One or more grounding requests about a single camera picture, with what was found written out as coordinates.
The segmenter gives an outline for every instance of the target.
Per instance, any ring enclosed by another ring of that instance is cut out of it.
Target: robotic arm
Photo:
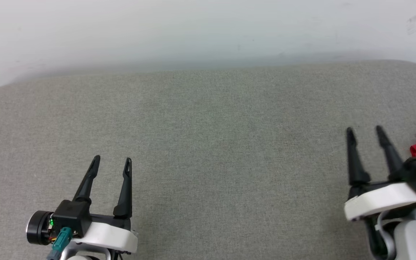
[[[416,260],[416,159],[403,162],[381,126],[376,127],[389,168],[388,181],[371,182],[364,170],[354,132],[347,129],[351,186],[344,212],[363,221],[376,260]]]
[[[90,214],[92,181],[97,176],[100,156],[96,155],[72,201],[63,200],[56,211],[37,211],[31,216],[27,240],[31,244],[52,244],[47,260],[97,260],[76,255],[79,251],[102,253],[107,260],[135,253],[137,233],[131,230],[131,159],[126,159],[123,184],[113,216]]]

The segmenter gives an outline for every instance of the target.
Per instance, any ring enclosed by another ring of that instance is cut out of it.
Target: white backdrop
[[[0,0],[0,86],[359,59],[416,62],[416,0]]]

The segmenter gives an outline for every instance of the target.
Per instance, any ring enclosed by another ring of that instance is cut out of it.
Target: gray fabric surface
[[[39,260],[34,211],[71,199],[101,155],[92,213],[133,160],[129,259],[370,259],[345,221],[345,128],[386,178],[374,127],[416,143],[416,64],[365,61],[40,79],[0,88],[0,259]]]

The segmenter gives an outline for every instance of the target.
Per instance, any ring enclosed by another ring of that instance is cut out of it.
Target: teal connector
[[[72,229],[69,227],[63,227],[59,235],[57,235],[56,242],[52,245],[52,250],[49,253],[47,260],[59,260],[62,251],[67,247],[70,240],[73,238]]]

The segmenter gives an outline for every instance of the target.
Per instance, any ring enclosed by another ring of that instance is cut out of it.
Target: teal cable connector
[[[63,227],[61,232],[59,232],[59,235],[57,235],[56,242],[54,242],[52,245],[52,250],[46,260],[59,260],[62,255],[62,251],[65,249],[65,247],[67,247],[72,238],[72,229],[69,227]]]

